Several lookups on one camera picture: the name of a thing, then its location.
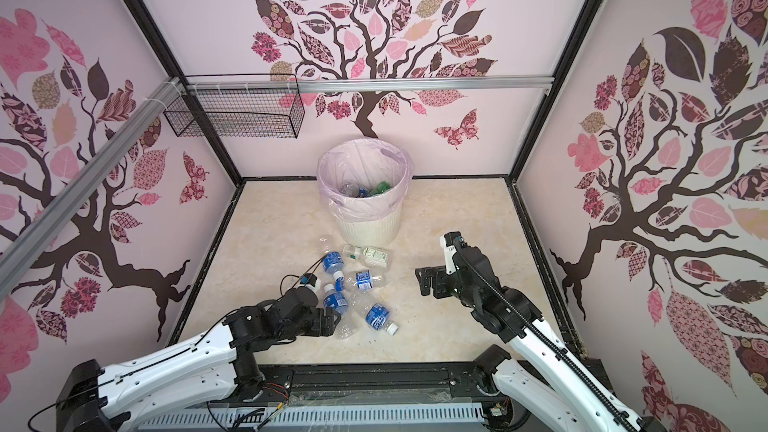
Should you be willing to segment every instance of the pink butterfly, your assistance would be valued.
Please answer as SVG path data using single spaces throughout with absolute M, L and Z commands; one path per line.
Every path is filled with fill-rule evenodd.
M 477 120 L 477 109 L 474 109 L 464 116 L 462 124 L 458 128 L 438 127 L 435 129 L 435 133 L 440 137 L 448 139 L 448 144 L 454 146 L 456 150 L 458 150 L 458 144 L 463 142 L 463 137 L 466 137 L 467 139 L 478 138 L 478 128 L 475 125 Z
M 190 180 L 181 191 L 179 204 L 189 202 L 193 198 L 195 200 L 200 200 L 201 198 L 206 197 L 205 187 L 200 183 L 205 180 L 206 175 L 210 174 L 210 172 L 206 172 L 203 166 L 196 166 L 194 160 L 189 157 L 186 152 L 184 152 L 184 168 L 187 169 L 187 175 L 189 175 Z

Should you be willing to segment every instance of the tree wall decal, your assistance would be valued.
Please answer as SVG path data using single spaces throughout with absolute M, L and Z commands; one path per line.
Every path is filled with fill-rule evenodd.
M 768 153 L 768 87 L 757 89 L 763 91 L 763 100 L 744 92 L 748 84 L 754 84 L 751 89 L 763 85 L 761 74 L 768 63 L 752 67 L 749 47 L 743 43 L 753 41 L 750 46 L 758 57 L 768 49 L 762 17 L 768 0 L 746 2 L 744 6 L 745 0 L 732 1 L 733 23 L 727 27 L 729 7 L 724 0 L 691 2 L 698 32 L 722 37 L 714 54 L 707 56 L 705 43 L 693 30 L 669 27 L 657 32 L 664 39 L 664 61 L 652 60 L 640 42 L 620 83 L 611 75 L 598 84 L 598 111 L 581 122 L 585 133 L 568 146 L 574 165 L 586 172 L 576 189 L 584 194 L 590 229 L 576 262 L 551 253 L 565 273 L 566 300 L 571 289 L 586 320 L 583 281 L 603 246 L 618 243 L 615 258 L 628 259 L 630 281 L 648 272 L 648 312 L 654 324 L 666 312 L 686 350 L 733 388 L 726 345 L 731 342 L 744 369 L 768 394 L 764 377 L 755 375 L 755 365 L 742 359 L 740 338 L 729 331 L 767 334 L 764 320 L 742 305 L 763 300 L 768 285 L 744 280 L 738 270 L 715 271 L 707 263 L 725 256 L 768 268 L 765 248 L 745 250 L 738 241 L 748 236 L 768 240 L 768 209 L 750 207 L 768 198 L 768 167 L 745 165 Z M 665 87 L 668 72 L 700 83 L 711 96 L 702 100 Z M 732 106 L 747 100 L 749 105 Z M 707 103 L 717 107 L 710 110 Z M 734 199 L 747 203 L 725 207 Z M 682 218 L 692 225 L 678 225 Z M 744 234 L 735 233 L 736 225 Z M 665 272 L 667 290 L 658 280 Z M 691 292 L 697 300 L 719 298 L 738 305 L 702 305 L 686 296 Z M 762 363 L 768 364 L 768 352 L 762 352 Z
M 251 49 L 274 63 L 273 80 L 282 80 L 280 73 L 295 73 L 301 80 L 484 76 L 495 62 L 476 57 L 492 37 L 469 35 L 483 13 L 469 10 L 476 0 L 420 0 L 415 7 L 412 0 L 326 0 L 327 5 L 315 10 L 308 8 L 310 0 L 255 1 L 271 34 L 257 32 Z M 288 54 L 296 62 L 279 60 Z M 312 93 L 302 94 L 302 100 L 305 106 L 314 103 L 318 116 L 353 117 L 364 136 L 377 137 L 372 121 L 377 110 L 399 114 L 408 105 L 426 114 L 424 106 L 445 106 L 464 97 L 456 90 L 411 95 L 395 90 Z M 288 106 L 292 99 L 284 103 Z M 434 132 L 458 146 L 477 136 L 475 121 L 472 111 L 460 126 Z
M 0 18 L 0 55 L 3 57 L 0 66 L 6 72 L 12 72 L 8 76 L 13 85 L 25 72 L 48 68 L 42 57 L 51 47 L 46 39 L 35 35 L 37 21 L 32 13 L 18 9 L 16 19 L 18 24 Z M 23 217 L 23 224 L 15 230 L 0 225 L 0 235 L 12 242 L 32 224 L 34 216 L 51 203 L 58 189 L 58 185 L 54 187 L 56 181 L 66 185 L 94 157 L 97 144 L 112 137 L 114 132 L 108 122 L 127 120 L 136 107 L 131 81 L 126 80 L 123 87 L 110 92 L 109 81 L 99 61 L 87 68 L 84 55 L 75 42 L 62 31 L 48 24 L 46 27 L 52 42 L 62 53 L 62 60 L 54 72 L 41 75 L 33 82 L 30 93 L 24 94 L 31 96 L 38 110 L 34 110 L 23 94 L 9 91 L 8 84 L 0 84 L 2 108 L 12 133 L 16 135 L 0 139 L 0 183 L 6 191 L 8 188 L 15 190 L 13 194 L 0 194 L 0 221 L 8 221 L 16 214 Z M 23 55 L 24 52 L 14 40 L 23 40 L 36 47 L 32 60 L 14 60 L 14 54 Z M 83 75 L 87 88 L 82 84 Z M 46 116 L 52 119 L 43 120 Z M 78 133 L 78 116 L 88 124 L 83 133 Z M 118 247 L 130 243 L 127 229 L 141 225 L 129 211 L 152 206 L 160 198 L 150 191 L 159 183 L 165 170 L 167 149 L 151 149 L 160 136 L 160 128 L 160 119 L 156 119 L 72 217 L 77 234 L 67 241 L 56 238 L 33 264 L 32 270 L 46 269 L 48 274 L 24 281 L 13 289 L 13 292 L 23 288 L 38 289 L 28 310 L 37 309 L 31 314 L 40 331 L 67 341 L 67 320 L 92 312 L 107 285 L 109 288 L 133 285 L 150 289 L 156 297 L 160 340 L 169 301 L 181 301 L 189 289 L 189 286 L 181 291 L 176 288 L 189 260 L 178 270 L 163 275 L 159 270 L 136 268 L 118 258 Z M 191 169 L 187 167 L 187 172 L 197 185 L 197 194 L 193 196 L 199 199 L 202 197 L 199 181 L 205 180 L 206 172 L 194 162 Z M 126 187 L 129 178 L 132 186 Z M 130 188 L 140 191 L 132 197 L 120 195 Z M 182 193 L 181 197 L 183 201 L 185 195 Z M 30 203 L 37 205 L 36 214 L 28 212 Z

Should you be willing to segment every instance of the black wire mesh basket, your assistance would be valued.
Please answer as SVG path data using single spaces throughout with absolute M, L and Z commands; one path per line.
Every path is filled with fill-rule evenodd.
M 198 137 L 204 135 L 204 128 L 212 128 L 221 137 L 296 139 L 304 120 L 296 75 L 247 75 L 268 76 L 269 82 L 206 82 L 188 86 L 186 93 L 164 111 L 176 135 Z

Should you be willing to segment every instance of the wall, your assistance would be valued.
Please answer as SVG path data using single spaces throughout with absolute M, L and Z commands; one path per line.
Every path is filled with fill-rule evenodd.
M 301 80 L 549 75 L 584 2 L 380 0 L 377 12 L 377 0 L 145 1 L 187 74 L 294 72 Z M 464 43 L 450 42 L 459 37 Z M 298 140 L 224 143 L 245 176 L 314 175 L 322 152 L 361 134 L 408 149 L 418 174 L 507 173 L 539 93 L 305 94 Z
M 121 0 L 2 1 L 0 250 L 164 78 Z M 83 360 L 164 344 L 232 191 L 204 139 L 153 124 L 0 299 L 4 430 L 24 429 Z M 52 430 L 53 413 L 35 426 Z
M 521 178 L 578 330 L 668 430 L 764 430 L 766 0 L 608 0 Z

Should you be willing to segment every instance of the trash can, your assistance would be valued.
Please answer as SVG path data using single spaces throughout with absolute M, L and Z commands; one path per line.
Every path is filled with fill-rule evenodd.
M 413 177 L 408 153 L 379 139 L 353 139 L 324 153 L 317 162 L 320 199 L 336 218 L 344 241 L 387 246 L 400 229 L 402 200 Z M 392 186 L 378 196 L 354 198 L 339 192 L 345 182 L 372 190 Z

